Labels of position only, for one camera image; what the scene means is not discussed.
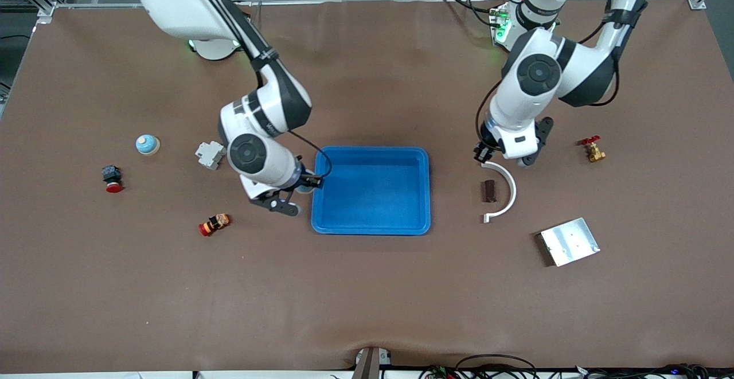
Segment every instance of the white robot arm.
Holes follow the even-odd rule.
[[[647,6],[646,0],[608,0],[599,40],[589,48],[550,33],[544,25],[555,20],[562,1],[560,5],[559,0],[541,2],[522,0],[514,11],[517,18],[527,18],[525,6],[532,5],[529,10],[536,12],[534,19],[549,21],[535,21],[530,28],[525,21],[519,27],[508,26],[504,33],[514,42],[487,118],[479,128],[475,159],[480,162],[500,151],[506,159],[518,159],[522,167],[532,165],[553,127],[551,118],[538,123],[535,118],[554,96],[573,107],[600,100],[611,86],[627,39]],[[513,30],[521,34],[515,37]]]
[[[297,215],[299,206],[290,201],[293,190],[321,186],[323,177],[307,171],[300,157],[274,138],[309,119],[311,101],[304,87],[232,1],[140,1],[155,24],[173,37],[225,40],[244,48],[259,87],[222,108],[218,132],[250,201],[273,212]],[[288,194],[285,199],[281,191]]]

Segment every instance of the blue bin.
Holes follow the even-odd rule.
[[[431,227],[428,154],[419,147],[324,147],[333,170],[314,192],[311,225],[325,235],[417,236]],[[315,172],[328,170],[317,155]]]

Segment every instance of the brown table surface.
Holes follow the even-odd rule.
[[[570,1],[559,33],[602,8]],[[335,369],[369,345],[396,364],[734,364],[734,87],[705,14],[650,1],[616,102],[552,103],[537,164],[503,162],[519,195],[490,225],[472,122],[506,55],[470,11],[266,6],[257,23],[314,102],[300,133],[428,151],[430,231],[318,235],[307,196],[297,218],[250,205],[226,161],[194,156],[254,88],[246,58],[202,60],[144,10],[57,10],[0,123],[1,371]],[[160,152],[137,154],[139,134]],[[608,158],[590,165],[575,143],[595,134]],[[202,238],[220,212],[233,225]],[[546,267],[532,234],[577,217],[601,252]]]

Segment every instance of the green led light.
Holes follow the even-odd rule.
[[[504,42],[507,39],[507,34],[509,33],[510,28],[512,28],[512,21],[506,19],[497,29],[497,42]]]

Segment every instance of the metal plate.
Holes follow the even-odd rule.
[[[584,218],[565,222],[540,232],[545,248],[556,266],[563,266],[599,252]]]

